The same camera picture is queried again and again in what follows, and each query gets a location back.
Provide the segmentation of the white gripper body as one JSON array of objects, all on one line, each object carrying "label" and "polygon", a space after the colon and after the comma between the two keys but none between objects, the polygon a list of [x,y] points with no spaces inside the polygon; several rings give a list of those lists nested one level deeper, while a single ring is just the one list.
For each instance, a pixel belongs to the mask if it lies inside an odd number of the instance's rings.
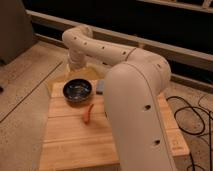
[{"label": "white gripper body", "polygon": [[86,66],[86,55],[74,50],[69,51],[68,64],[71,70],[78,70]]}]

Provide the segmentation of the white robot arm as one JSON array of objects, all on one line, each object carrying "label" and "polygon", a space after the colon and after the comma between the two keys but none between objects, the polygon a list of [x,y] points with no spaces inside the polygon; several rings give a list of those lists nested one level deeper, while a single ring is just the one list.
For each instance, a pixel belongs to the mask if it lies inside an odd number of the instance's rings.
[{"label": "white robot arm", "polygon": [[104,107],[122,171],[177,171],[157,96],[171,78],[166,59],[141,48],[97,40],[87,25],[64,31],[72,68],[87,56],[111,66],[104,79]]}]

